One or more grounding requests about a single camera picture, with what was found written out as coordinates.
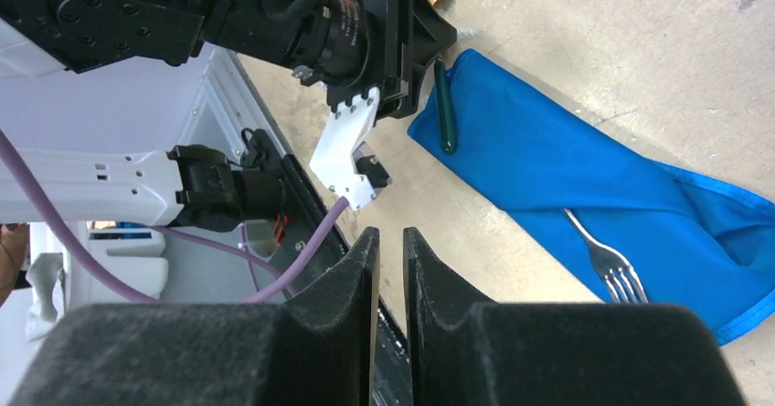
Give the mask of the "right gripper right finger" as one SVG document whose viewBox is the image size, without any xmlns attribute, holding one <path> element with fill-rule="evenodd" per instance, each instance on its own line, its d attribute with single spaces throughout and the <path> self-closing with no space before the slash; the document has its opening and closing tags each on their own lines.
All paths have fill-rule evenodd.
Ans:
<svg viewBox="0 0 775 406">
<path fill-rule="evenodd" d="M 715 339 L 669 304 L 498 303 L 403 234 L 417 405 L 741 405 Z"/>
</svg>

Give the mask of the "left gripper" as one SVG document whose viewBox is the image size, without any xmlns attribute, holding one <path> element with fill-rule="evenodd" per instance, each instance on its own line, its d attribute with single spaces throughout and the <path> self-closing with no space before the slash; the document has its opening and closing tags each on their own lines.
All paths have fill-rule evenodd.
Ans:
<svg viewBox="0 0 775 406">
<path fill-rule="evenodd" d="M 457 42 L 437 11 L 441 0 L 298 0 L 299 26 L 290 68 L 304 86 L 322 83 L 331 108 L 381 93 L 377 118 L 404 118 L 419 108 L 424 68 Z"/>
</svg>

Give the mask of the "silver fork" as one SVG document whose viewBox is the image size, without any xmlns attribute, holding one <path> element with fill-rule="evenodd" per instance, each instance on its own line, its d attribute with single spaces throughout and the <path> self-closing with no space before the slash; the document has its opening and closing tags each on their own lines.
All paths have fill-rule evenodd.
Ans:
<svg viewBox="0 0 775 406">
<path fill-rule="evenodd" d="M 563 213 L 586 244 L 591 265 L 605 285 L 612 302 L 648 304 L 649 298 L 642 281 L 629 260 L 619 251 L 593 237 L 570 209 L 564 208 Z"/>
</svg>

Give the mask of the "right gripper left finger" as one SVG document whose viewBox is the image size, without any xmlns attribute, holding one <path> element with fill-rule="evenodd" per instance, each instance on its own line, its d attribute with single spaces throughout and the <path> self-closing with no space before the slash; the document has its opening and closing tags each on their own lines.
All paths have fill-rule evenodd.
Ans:
<svg viewBox="0 0 775 406">
<path fill-rule="evenodd" d="M 98 304 L 51 332 L 14 405 L 367 405 L 380 234 L 282 304 Z"/>
</svg>

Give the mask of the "blue cloth napkin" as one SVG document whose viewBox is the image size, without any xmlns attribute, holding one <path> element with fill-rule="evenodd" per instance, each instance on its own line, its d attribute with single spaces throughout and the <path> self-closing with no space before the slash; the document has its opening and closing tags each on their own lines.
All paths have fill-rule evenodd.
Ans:
<svg viewBox="0 0 775 406">
<path fill-rule="evenodd" d="M 571 217 L 629 261 L 650 302 L 692 310 L 720 344 L 773 314 L 770 200 L 639 155 L 476 50 L 448 77 L 457 150 L 441 150 L 433 104 L 409 136 L 600 299 L 608 286 Z"/>
</svg>

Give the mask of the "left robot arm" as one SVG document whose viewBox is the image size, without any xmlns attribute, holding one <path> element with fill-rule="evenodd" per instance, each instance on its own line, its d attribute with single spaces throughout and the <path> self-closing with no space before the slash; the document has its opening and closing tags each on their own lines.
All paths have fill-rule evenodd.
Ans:
<svg viewBox="0 0 775 406">
<path fill-rule="evenodd" d="M 215 49 L 325 85 L 332 115 L 416 112 L 457 39 L 430 0 L 1 0 L 1 220 L 117 220 L 230 232 L 287 220 L 286 156 L 181 144 Z"/>
</svg>

